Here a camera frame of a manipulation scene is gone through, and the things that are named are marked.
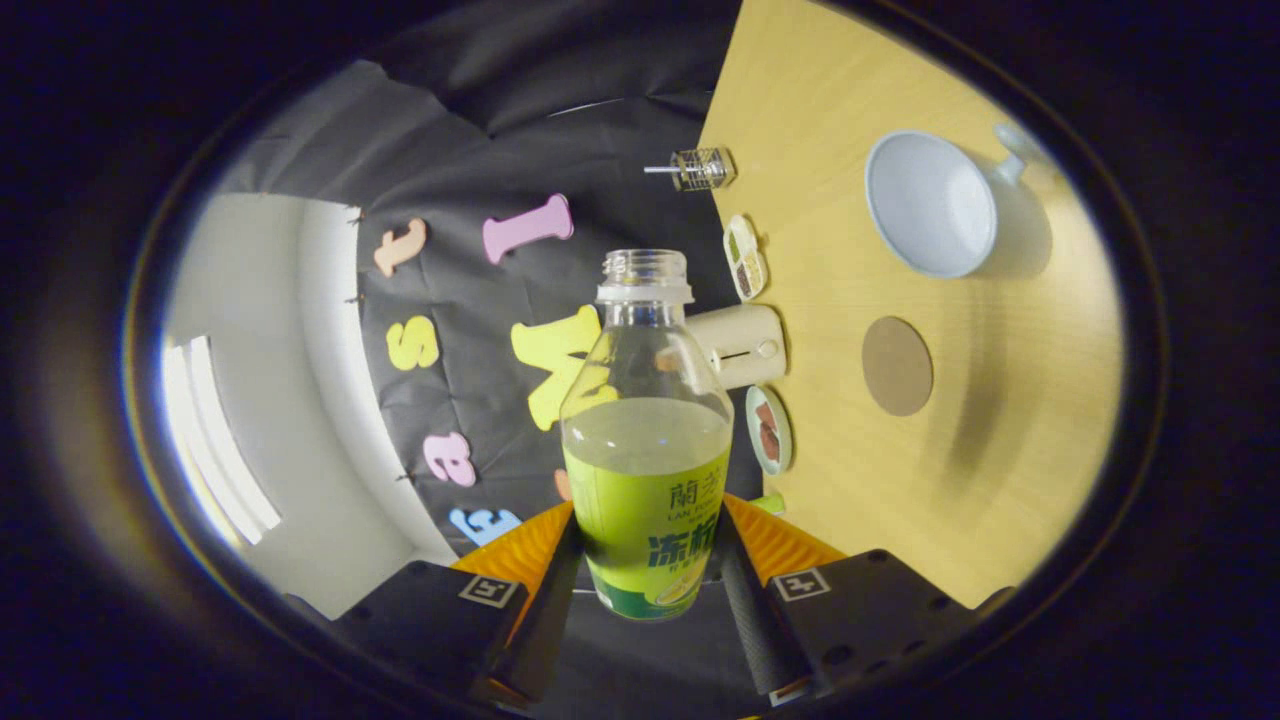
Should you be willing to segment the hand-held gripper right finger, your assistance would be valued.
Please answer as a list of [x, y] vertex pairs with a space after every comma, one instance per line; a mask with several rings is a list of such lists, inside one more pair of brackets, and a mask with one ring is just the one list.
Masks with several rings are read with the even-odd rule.
[[883, 685], [977, 623], [891, 552], [842, 553], [733, 495], [716, 552], [753, 684], [773, 705]]

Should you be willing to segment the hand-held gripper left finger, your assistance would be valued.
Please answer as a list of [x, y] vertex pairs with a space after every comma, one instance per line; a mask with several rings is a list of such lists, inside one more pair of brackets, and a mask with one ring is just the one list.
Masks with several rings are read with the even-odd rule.
[[406, 564], [335, 632], [431, 687], [535, 705], [553, 683], [581, 557], [573, 505], [563, 502], [451, 566]]

